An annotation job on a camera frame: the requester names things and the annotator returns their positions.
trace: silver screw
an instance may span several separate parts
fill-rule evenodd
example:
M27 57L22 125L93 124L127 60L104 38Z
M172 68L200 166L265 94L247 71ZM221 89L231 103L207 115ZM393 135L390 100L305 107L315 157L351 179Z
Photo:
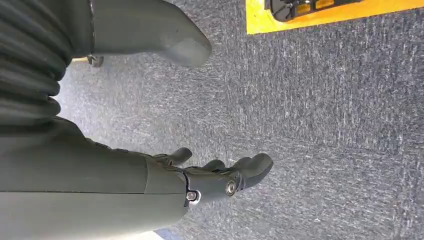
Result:
M195 193L194 191L189 191L189 192L187 192L187 196L186 197L187 197L187 200L194 201L194 200L196 200L198 198L198 194Z
M225 193L228 196L233 196L236 193L236 183L233 180L229 180L226 184Z

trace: prosthetic hand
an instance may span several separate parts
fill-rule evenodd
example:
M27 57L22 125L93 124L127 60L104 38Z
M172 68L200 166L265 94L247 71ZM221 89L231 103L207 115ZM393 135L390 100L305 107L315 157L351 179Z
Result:
M0 1L0 238L101 239L174 224L191 206L259 183L266 154L226 168L178 168L192 153L110 149L57 117L59 81L72 57L151 51L204 62L211 45L161 0Z

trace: yellow object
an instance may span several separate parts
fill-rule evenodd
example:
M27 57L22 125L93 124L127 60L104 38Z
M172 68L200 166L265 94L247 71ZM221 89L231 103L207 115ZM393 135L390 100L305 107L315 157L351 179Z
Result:
M88 61L89 60L86 57L72 59L72 62L88 62Z
M269 33L420 7L424 7L424 0L363 0L279 22L269 9L265 10L265 0L246 0L246 30L247 34Z

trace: chair wheel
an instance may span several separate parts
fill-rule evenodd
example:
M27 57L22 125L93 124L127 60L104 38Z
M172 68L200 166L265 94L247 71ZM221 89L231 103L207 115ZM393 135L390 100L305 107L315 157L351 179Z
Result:
M103 56L88 56L88 63L93 68L100 68L103 65L103 61L105 60L105 57Z

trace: gray carpet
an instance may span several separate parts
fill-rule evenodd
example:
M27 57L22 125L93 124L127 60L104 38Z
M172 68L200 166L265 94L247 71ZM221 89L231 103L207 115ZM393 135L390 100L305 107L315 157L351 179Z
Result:
M243 1L175 1L210 38L196 69L151 54L73 64L63 117L193 165L266 152L262 184L190 211L185 240L422 240L424 10L248 36Z

